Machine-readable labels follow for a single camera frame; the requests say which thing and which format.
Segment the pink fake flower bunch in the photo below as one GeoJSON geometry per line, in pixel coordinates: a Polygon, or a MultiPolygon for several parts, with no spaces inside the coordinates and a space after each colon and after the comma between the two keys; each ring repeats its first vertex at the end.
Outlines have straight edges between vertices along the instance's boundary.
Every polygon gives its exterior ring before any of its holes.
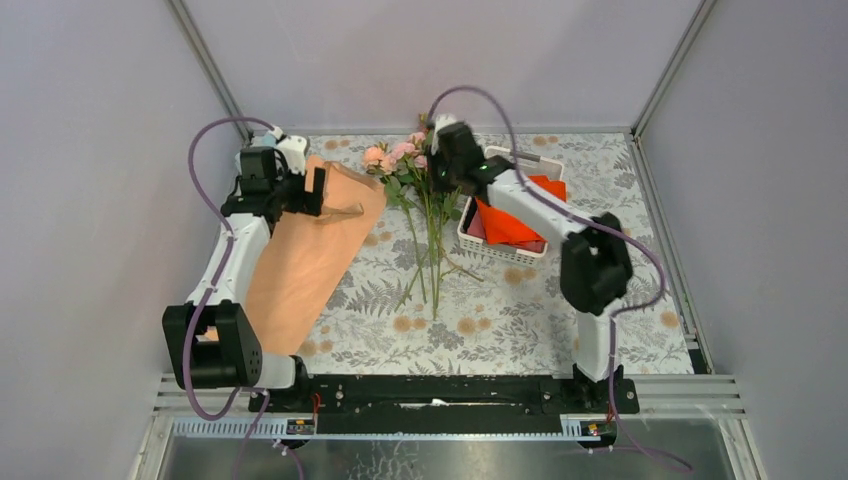
{"type": "Polygon", "coordinates": [[[450,188],[438,193],[431,185],[426,154],[433,142],[432,122],[422,113],[418,127],[406,139],[389,144],[380,141],[365,149],[362,164],[365,172],[384,186],[388,203],[399,208],[413,238],[416,270],[409,286],[419,286],[422,298],[437,317],[441,304],[442,283],[446,276],[459,272],[476,280],[478,277],[456,263],[445,246],[448,223],[460,218],[460,192],[450,188]]]}

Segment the tan wrapping paper sheet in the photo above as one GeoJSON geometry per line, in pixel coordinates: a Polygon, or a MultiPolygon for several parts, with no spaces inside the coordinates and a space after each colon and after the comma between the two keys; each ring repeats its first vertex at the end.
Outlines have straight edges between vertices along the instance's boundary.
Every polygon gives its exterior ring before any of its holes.
{"type": "Polygon", "coordinates": [[[282,215],[247,291],[247,318],[262,350],[277,355],[299,350],[387,204],[372,176],[317,155],[307,167],[308,179],[326,171],[322,211],[282,215]]]}

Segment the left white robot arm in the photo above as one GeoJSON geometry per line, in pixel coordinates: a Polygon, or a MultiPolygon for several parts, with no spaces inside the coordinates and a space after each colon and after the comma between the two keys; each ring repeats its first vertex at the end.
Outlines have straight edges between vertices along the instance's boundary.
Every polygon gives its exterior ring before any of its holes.
{"type": "Polygon", "coordinates": [[[283,213],[318,216],[326,172],[306,172],[308,143],[292,137],[247,147],[236,157],[233,190],[213,213],[220,231],[208,265],[186,301],[165,309],[163,331],[180,387],[264,388],[288,411],[309,401],[297,361],[268,352],[246,313],[259,257],[283,213]]]}

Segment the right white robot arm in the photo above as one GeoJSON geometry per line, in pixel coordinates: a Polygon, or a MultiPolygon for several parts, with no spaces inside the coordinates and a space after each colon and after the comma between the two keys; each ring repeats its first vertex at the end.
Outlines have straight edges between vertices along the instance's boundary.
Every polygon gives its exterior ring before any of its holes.
{"type": "Polygon", "coordinates": [[[611,304],[623,298],[633,276],[619,219],[592,217],[557,198],[525,173],[531,158],[513,148],[482,147],[468,124],[441,115],[427,124],[432,186],[458,189],[519,220],[560,248],[560,291],[577,312],[581,350],[575,402],[597,412],[613,398],[619,363],[611,337],[611,304]]]}

